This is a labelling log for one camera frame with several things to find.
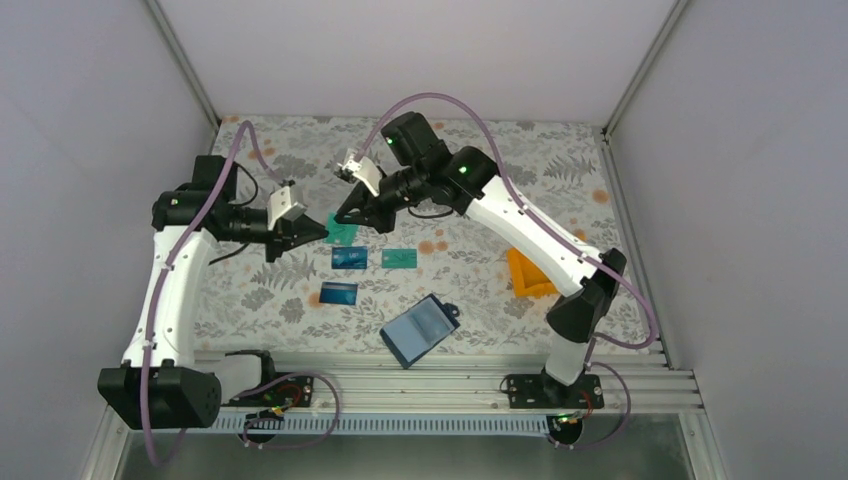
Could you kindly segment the blue striped credit card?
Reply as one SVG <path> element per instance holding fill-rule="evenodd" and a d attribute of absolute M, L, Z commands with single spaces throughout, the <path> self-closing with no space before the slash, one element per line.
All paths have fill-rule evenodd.
<path fill-rule="evenodd" d="M 357 302 L 358 285 L 355 283 L 323 282 L 319 293 L 321 304 L 353 306 Z"/>

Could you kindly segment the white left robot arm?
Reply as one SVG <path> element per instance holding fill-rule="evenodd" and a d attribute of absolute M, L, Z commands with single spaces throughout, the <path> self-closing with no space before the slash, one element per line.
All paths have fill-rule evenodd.
<path fill-rule="evenodd" d="M 213 252 L 222 242 L 261 245 L 272 263 L 283 253 L 327 237 L 326 227 L 300 212 L 290 187 L 266 207 L 236 203 L 237 174 L 219 178 L 219 155 L 196 158 L 192 178 L 152 207 L 154 261 L 138 325 L 119 366 L 101 370 L 97 389 L 133 430 L 208 428 L 220 408 L 242 394 L 263 405 L 278 391 L 263 350 L 226 354 L 211 371 L 195 367 L 194 327 Z"/>

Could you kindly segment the dark blue credit card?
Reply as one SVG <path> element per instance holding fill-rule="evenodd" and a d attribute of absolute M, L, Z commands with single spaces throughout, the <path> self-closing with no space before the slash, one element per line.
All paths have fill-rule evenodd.
<path fill-rule="evenodd" d="M 331 268 L 334 270 L 365 270 L 368 266 L 368 249 L 364 246 L 333 247 Z"/>

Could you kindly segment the green credit card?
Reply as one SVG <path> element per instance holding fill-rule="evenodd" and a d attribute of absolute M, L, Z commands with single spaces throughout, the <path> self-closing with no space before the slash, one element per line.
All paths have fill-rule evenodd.
<path fill-rule="evenodd" d="M 333 246 L 350 247 L 354 244 L 359 226 L 355 224 L 340 224 L 335 220 L 335 213 L 327 217 L 326 230 L 328 236 L 324 242 Z"/>

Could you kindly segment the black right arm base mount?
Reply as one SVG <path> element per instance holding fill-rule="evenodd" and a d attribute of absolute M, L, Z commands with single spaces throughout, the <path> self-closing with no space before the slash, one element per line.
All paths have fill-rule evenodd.
<path fill-rule="evenodd" d="M 598 375 L 582 373 L 565 386 L 546 372 L 506 375 L 499 391 L 507 396 L 511 409 L 600 409 L 605 406 Z"/>

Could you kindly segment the teal credit card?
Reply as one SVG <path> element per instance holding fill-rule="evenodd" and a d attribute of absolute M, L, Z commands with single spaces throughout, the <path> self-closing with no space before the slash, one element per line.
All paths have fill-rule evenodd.
<path fill-rule="evenodd" d="M 418 251 L 412 248 L 384 249 L 381 254 L 381 267 L 384 269 L 416 269 Z"/>

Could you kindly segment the blue leather card holder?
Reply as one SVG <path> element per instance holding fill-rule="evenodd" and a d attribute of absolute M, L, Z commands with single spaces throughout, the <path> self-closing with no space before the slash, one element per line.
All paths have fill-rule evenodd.
<path fill-rule="evenodd" d="M 404 370 L 411 368 L 459 327 L 459 308 L 430 294 L 385 324 L 380 338 Z"/>

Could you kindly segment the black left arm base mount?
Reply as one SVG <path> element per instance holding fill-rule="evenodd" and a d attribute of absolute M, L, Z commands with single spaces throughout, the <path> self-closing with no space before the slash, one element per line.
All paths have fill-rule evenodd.
<path fill-rule="evenodd" d="M 312 401 L 315 378 L 313 376 L 291 377 L 273 386 L 245 394 L 289 375 L 281 372 L 267 350 L 238 350 L 225 354 L 213 369 L 221 383 L 222 405 L 225 407 L 264 407 L 288 409 L 309 407 Z"/>

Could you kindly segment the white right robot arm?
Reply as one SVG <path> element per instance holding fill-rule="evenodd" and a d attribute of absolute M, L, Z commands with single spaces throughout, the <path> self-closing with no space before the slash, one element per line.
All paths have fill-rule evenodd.
<path fill-rule="evenodd" d="M 579 378 L 597 323 L 617 294 L 618 278 L 627 264 L 624 254 L 581 241 L 533 210 L 523 195 L 511 195 L 492 158 L 471 146 L 450 151 L 417 112 L 390 121 L 381 135 L 400 170 L 386 174 L 349 150 L 336 174 L 354 188 L 338 208 L 336 222 L 389 233 L 398 211 L 430 200 L 501 236 L 561 295 L 546 316 L 556 337 L 543 369 L 541 391 L 552 406 L 570 404 L 580 393 Z"/>

